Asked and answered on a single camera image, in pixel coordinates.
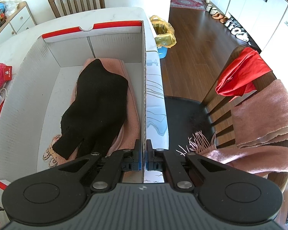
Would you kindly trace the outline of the white fridge with magnets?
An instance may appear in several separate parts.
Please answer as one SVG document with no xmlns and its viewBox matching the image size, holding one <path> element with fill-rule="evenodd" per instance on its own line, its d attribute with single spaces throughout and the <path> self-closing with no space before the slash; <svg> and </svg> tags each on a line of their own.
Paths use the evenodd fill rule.
<svg viewBox="0 0 288 230">
<path fill-rule="evenodd" d="M 288 8 L 268 44 L 261 52 L 261 57 L 268 65 L 288 61 Z"/>
</svg>

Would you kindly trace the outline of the pink fringed scarf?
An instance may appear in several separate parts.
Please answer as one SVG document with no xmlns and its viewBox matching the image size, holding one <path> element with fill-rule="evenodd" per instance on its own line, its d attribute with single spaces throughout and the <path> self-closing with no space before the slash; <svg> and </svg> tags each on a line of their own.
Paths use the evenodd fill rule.
<svg viewBox="0 0 288 230">
<path fill-rule="evenodd" d="M 281 80 L 231 109 L 235 148 L 218 149 L 202 132 L 193 133 L 188 146 L 176 149 L 182 156 L 199 154 L 233 168 L 266 176 L 288 172 L 288 92 Z"/>
</svg>

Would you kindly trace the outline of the row of shoes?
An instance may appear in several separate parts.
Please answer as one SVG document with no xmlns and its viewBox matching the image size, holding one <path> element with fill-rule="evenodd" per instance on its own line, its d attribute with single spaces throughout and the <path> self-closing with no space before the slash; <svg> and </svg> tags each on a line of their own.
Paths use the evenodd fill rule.
<svg viewBox="0 0 288 230">
<path fill-rule="evenodd" d="M 218 20 L 221 24 L 223 24 L 223 26 L 237 39 L 246 43 L 250 42 L 250 36 L 236 19 L 233 17 L 226 17 L 212 4 L 208 4 L 205 11 L 208 12 L 214 20 Z"/>
</svg>

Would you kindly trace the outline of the red patterned rug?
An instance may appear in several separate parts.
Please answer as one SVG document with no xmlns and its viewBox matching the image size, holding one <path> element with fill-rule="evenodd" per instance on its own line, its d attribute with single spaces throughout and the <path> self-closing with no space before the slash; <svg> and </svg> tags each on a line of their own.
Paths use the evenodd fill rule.
<svg viewBox="0 0 288 230">
<path fill-rule="evenodd" d="M 203 0 L 170 0 L 170 6 L 173 8 L 205 10 Z"/>
</svg>

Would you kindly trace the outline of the blue patterned table mat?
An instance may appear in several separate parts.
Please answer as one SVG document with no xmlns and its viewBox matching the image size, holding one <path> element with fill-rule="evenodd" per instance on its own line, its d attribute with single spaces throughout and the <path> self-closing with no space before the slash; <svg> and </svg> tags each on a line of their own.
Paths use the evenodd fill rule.
<svg viewBox="0 0 288 230">
<path fill-rule="evenodd" d="M 168 124 L 159 54 L 146 54 L 146 138 L 154 149 L 169 149 Z"/>
</svg>

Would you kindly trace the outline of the pink knitted garment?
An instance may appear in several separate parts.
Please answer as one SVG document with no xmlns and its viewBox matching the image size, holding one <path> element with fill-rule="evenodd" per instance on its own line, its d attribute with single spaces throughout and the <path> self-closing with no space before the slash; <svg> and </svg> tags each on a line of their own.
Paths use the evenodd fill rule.
<svg viewBox="0 0 288 230">
<path fill-rule="evenodd" d="M 85 67 L 87 67 L 87 65 L 89 65 L 89 63 L 92 62 L 93 60 L 96 60 L 96 59 L 88 59 L 85 62 L 83 69 Z M 127 81 L 129 82 L 129 77 L 128 77 L 127 71 L 125 70 L 125 66 L 124 66 L 122 61 L 117 60 L 117 59 L 100 59 L 100 60 L 102 62 L 102 65 L 105 67 L 105 69 L 107 71 L 109 71 L 111 73 L 119 74 L 119 75 L 123 76 L 124 78 L 126 78 Z M 74 100 L 76 97 L 76 87 L 77 87 L 77 83 L 75 86 L 75 94 L 73 97 Z M 127 116 L 126 116 L 125 122 L 124 122 L 124 124 L 120 130 L 120 133 L 113 140 L 113 143 L 112 143 L 108 153 L 106 154 L 106 156 L 110 155 L 112 152 L 119 149 L 120 147 L 121 148 L 125 147 L 127 149 L 132 148 L 135 140 L 137 138 L 139 138 L 139 130 L 140 130 L 140 127 L 139 127 L 139 119 L 138 119 L 138 115 L 137 115 L 137 111 L 136 111 L 135 98 L 134 98 L 134 95 L 132 93 L 132 89 L 131 89 L 130 85 L 128 84 Z M 77 152 L 78 151 L 75 150 L 69 159 L 78 158 L 76 156 Z"/>
</svg>

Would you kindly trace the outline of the white sideboard cabinet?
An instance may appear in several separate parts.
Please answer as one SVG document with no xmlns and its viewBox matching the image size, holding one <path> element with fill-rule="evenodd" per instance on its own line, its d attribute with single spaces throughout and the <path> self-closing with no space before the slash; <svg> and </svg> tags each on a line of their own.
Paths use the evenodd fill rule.
<svg viewBox="0 0 288 230">
<path fill-rule="evenodd" d="M 28 4 L 26 2 L 20 2 L 16 12 L 8 17 L 0 27 L 0 44 L 36 25 Z"/>
</svg>

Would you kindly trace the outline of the red cardboard box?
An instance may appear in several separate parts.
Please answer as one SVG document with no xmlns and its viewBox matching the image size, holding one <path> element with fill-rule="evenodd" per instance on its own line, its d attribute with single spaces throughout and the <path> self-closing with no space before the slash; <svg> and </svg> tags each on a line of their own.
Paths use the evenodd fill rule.
<svg viewBox="0 0 288 230">
<path fill-rule="evenodd" d="M 142 21 L 97 23 L 30 37 L 0 46 L 0 62 L 15 68 L 0 113 L 0 188 L 45 170 L 42 155 L 60 132 L 79 72 L 89 58 L 122 60 L 134 90 L 140 136 L 146 136 L 146 46 Z"/>
</svg>

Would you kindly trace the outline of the dark wooden chair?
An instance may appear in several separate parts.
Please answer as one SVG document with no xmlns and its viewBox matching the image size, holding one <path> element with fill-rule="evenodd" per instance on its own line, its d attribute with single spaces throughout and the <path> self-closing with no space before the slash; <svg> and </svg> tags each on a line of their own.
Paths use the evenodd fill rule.
<svg viewBox="0 0 288 230">
<path fill-rule="evenodd" d="M 221 73 L 245 48 L 244 46 L 237 46 L 232 51 Z M 276 80 L 276 77 L 273 72 L 257 78 L 253 82 L 257 89 L 255 94 L 263 90 L 274 80 Z M 216 85 L 217 80 L 202 101 L 165 96 L 169 149 L 171 151 L 175 151 L 176 147 L 180 149 L 178 145 L 186 147 L 188 137 L 191 137 L 195 131 L 200 130 L 209 142 L 212 140 L 213 134 L 216 133 L 215 143 L 218 149 L 235 148 L 235 134 L 230 109 L 233 106 L 244 103 L 248 97 L 252 97 L 253 95 L 246 94 L 246 98 L 236 98 L 230 102 L 232 97 L 222 97 L 216 94 Z M 285 229 L 287 229 L 288 226 L 285 222 L 288 213 L 288 172 L 270 173 L 268 179 L 276 183 L 283 193 L 284 202 L 276 217 L 276 222 L 280 225 L 285 225 Z"/>
</svg>

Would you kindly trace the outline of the white wall cabinets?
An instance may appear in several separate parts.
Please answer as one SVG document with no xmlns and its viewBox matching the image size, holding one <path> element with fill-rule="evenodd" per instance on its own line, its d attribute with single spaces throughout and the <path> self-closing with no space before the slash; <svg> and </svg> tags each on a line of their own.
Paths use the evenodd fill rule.
<svg viewBox="0 0 288 230">
<path fill-rule="evenodd" d="M 210 0 L 223 15 L 246 30 L 259 49 L 263 50 L 276 31 L 288 0 Z"/>
</svg>

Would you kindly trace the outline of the black knitted garment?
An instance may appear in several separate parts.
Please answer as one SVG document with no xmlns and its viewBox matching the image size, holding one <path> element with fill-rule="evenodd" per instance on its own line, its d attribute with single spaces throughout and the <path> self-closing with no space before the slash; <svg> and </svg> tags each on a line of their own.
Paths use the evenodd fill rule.
<svg viewBox="0 0 288 230">
<path fill-rule="evenodd" d="M 76 97 L 61 119 L 62 136 L 53 145 L 69 159 L 98 152 L 105 156 L 127 116 L 128 81 L 105 69 L 101 60 L 87 65 L 77 80 Z"/>
</svg>

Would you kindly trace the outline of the yellow bag trash bin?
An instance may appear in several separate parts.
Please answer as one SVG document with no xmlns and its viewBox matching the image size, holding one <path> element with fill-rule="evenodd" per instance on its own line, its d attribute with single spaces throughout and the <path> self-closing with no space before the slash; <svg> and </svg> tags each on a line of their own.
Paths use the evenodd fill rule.
<svg viewBox="0 0 288 230">
<path fill-rule="evenodd" d="M 168 49 L 176 45 L 175 30 L 169 22 L 166 22 L 159 16 L 151 16 L 150 22 L 154 30 L 154 39 L 159 54 L 159 58 L 163 59 L 167 55 Z"/>
</svg>

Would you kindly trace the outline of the red cloth on chair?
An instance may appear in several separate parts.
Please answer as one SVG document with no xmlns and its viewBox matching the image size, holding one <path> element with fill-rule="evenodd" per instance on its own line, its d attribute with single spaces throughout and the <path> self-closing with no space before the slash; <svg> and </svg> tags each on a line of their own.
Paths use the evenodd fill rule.
<svg viewBox="0 0 288 230">
<path fill-rule="evenodd" d="M 259 53 L 247 47 L 222 72 L 215 92 L 225 97 L 241 97 L 256 90 L 253 81 L 270 71 Z"/>
</svg>

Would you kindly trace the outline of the red plush hang tag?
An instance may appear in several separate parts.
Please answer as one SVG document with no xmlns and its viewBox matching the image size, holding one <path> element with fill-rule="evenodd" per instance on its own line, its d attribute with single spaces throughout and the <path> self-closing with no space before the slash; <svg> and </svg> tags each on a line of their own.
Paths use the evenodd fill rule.
<svg viewBox="0 0 288 230">
<path fill-rule="evenodd" d="M 5 65 L 3 68 L 3 79 L 4 81 L 12 80 L 12 66 Z"/>
</svg>

